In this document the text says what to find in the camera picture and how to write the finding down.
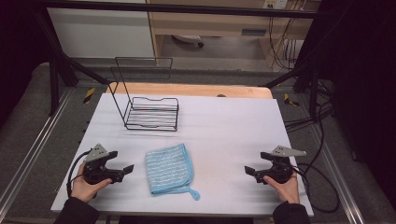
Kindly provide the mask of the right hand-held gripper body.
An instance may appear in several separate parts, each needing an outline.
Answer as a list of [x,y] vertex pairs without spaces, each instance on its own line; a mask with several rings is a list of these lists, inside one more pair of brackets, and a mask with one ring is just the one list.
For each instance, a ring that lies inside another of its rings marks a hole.
[[304,150],[297,150],[290,147],[277,146],[270,152],[273,164],[272,170],[275,172],[272,178],[277,182],[284,184],[288,182],[293,174],[293,168],[290,163],[290,157],[305,156]]

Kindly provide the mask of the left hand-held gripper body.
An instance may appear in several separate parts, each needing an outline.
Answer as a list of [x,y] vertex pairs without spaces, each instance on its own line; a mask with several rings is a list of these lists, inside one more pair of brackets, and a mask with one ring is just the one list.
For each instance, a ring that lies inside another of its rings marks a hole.
[[101,144],[97,144],[91,149],[84,159],[83,176],[84,180],[95,185],[108,179],[106,162],[109,159],[109,152]]

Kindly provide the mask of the blue striped towel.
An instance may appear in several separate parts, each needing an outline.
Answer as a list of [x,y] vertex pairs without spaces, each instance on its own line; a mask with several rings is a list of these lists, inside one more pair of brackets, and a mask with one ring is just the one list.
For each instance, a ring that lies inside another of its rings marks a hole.
[[152,195],[188,192],[195,201],[201,195],[190,187],[194,171],[184,144],[150,151],[145,156],[146,174]]

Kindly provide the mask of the black wire rack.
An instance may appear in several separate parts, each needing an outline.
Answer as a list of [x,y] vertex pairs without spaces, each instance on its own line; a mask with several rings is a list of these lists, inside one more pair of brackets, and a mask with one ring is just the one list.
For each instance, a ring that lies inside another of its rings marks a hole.
[[151,97],[132,93],[129,84],[167,80],[172,58],[116,57],[109,91],[120,113],[123,126],[134,131],[177,131],[179,102],[174,97]]

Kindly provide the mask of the person's left hand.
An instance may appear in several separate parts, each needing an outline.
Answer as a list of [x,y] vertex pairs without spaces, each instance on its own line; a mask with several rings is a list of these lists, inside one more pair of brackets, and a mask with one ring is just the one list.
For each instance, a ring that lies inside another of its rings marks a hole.
[[108,178],[98,184],[91,185],[83,178],[84,167],[85,164],[82,163],[78,168],[78,176],[73,181],[71,196],[88,203],[99,190],[107,187],[112,180]]

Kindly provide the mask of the person's right hand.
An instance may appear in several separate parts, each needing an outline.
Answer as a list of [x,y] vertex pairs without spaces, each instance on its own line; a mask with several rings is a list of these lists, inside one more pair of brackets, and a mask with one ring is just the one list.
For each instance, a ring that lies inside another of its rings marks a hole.
[[277,192],[281,202],[288,202],[288,203],[300,202],[298,180],[296,173],[293,173],[290,179],[283,184],[276,182],[272,177],[268,175],[265,175],[263,177],[263,180]]

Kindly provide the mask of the white board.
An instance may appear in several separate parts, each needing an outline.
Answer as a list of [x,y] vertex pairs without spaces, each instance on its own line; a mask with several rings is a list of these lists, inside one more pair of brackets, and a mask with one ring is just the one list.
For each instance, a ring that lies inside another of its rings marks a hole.
[[[120,183],[102,189],[91,205],[103,214],[143,216],[264,217],[278,205],[276,192],[247,175],[246,167],[268,169],[262,152],[286,147],[287,136],[274,99],[179,97],[177,130],[131,131],[124,127],[119,105],[124,97],[101,96],[82,142],[84,152],[96,144],[117,151],[110,169],[132,165]],[[146,175],[147,152],[184,144],[194,176],[189,193],[154,196]]]

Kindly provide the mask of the wooden table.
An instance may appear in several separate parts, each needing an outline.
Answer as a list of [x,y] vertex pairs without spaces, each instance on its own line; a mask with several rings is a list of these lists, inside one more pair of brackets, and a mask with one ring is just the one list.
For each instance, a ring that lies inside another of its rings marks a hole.
[[271,91],[263,87],[247,87],[235,85],[195,85],[195,84],[171,84],[171,83],[140,83],[140,82],[113,82],[109,85],[106,93],[136,93],[151,95],[189,95],[234,98],[260,98],[272,99]]

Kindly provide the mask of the white cabinet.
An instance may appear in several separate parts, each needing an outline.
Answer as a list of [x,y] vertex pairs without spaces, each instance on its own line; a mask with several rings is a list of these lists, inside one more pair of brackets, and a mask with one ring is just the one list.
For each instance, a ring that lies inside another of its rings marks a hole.
[[73,58],[153,57],[147,12],[48,9],[63,51]]

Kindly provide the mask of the black curtain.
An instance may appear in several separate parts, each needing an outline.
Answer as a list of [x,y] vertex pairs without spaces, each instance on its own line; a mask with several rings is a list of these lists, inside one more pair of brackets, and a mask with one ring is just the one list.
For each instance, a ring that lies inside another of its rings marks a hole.
[[0,0],[0,127],[31,81],[33,71],[49,60],[29,0]]
[[396,209],[396,0],[321,0],[300,59],[320,53],[349,144]]

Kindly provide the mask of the chair base with caster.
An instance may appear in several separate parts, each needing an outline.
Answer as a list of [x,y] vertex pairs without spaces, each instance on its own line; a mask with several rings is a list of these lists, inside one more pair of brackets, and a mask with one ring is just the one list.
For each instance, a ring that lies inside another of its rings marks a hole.
[[195,44],[200,49],[205,45],[199,35],[173,35],[173,38],[185,43]]

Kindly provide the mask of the light wooden desk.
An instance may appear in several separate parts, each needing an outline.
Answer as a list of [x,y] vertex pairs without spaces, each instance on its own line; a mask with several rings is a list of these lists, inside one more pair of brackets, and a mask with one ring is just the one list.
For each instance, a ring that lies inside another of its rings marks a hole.
[[[263,8],[264,0],[146,0],[149,4],[191,5],[209,7]],[[311,0],[288,0],[285,9],[315,10],[318,4]],[[283,44],[287,39],[304,40],[311,19],[261,18],[252,16],[210,15],[190,13],[148,14],[154,41],[155,54],[161,54],[160,38],[166,35],[205,35],[247,37],[257,39],[272,68],[284,53]]]

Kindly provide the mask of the white power outlet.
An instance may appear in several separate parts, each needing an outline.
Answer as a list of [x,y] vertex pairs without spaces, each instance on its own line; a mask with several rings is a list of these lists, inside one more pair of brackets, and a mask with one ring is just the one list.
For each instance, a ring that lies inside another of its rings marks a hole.
[[288,0],[264,0],[262,7],[269,9],[285,9]]

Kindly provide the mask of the aluminium rail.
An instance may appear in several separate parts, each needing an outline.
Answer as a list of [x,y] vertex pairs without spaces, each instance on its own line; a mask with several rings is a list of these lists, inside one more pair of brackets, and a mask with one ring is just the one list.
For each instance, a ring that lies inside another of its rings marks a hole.
[[35,138],[35,141],[30,146],[29,151],[23,158],[21,165],[19,166],[17,172],[10,180],[6,189],[0,196],[0,222],[2,222],[13,204],[15,198],[17,197],[21,187],[29,175],[35,161],[39,157],[43,147],[46,145],[52,130],[56,126],[60,116],[63,114],[65,107],[67,106],[70,96],[74,93],[74,89],[67,88],[61,96],[59,101],[59,107],[55,110],[54,114],[46,119],[46,122],[39,134]]
[[314,124],[311,127],[311,130],[320,149],[319,156],[322,158],[327,172],[330,175],[330,179],[339,193],[339,199],[349,223],[364,224],[364,218],[361,214],[361,211],[352,196],[352,193],[341,173],[341,170],[339,169],[339,166],[335,161],[334,156],[330,152],[330,148],[324,141],[324,132],[320,129],[318,124]]

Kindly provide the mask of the black frame strut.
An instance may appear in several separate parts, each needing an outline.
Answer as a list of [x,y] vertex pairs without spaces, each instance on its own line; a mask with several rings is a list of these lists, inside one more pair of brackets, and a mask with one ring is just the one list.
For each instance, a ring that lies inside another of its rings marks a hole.
[[48,11],[43,7],[30,6],[30,12],[35,18],[37,27],[45,37],[47,52],[49,54],[49,72],[50,72],[50,112],[52,116],[60,106],[59,97],[59,78],[61,78],[66,87],[76,87],[78,78],[74,70],[78,70],[84,75],[93,78],[95,81],[107,85],[109,81],[104,77],[95,74],[82,64],[76,62],[67,56],[61,46],[61,43],[53,28],[50,17],[46,17]]
[[313,64],[302,63],[285,75],[263,84],[263,86],[264,88],[272,89],[292,77],[297,77],[293,85],[295,92],[302,93],[306,89],[309,89],[308,114],[313,121],[317,121],[318,69]]

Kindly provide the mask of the black horizontal frame bar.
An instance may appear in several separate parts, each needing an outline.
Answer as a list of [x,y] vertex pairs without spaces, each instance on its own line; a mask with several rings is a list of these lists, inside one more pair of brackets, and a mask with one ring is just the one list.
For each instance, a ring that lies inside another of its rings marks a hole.
[[274,18],[329,19],[332,17],[332,13],[326,11],[301,11],[301,10],[286,10],[286,9],[209,7],[209,6],[139,4],[139,3],[70,1],[70,0],[33,0],[33,4],[40,7],[51,7],[51,8],[235,15],[235,16],[274,17]]

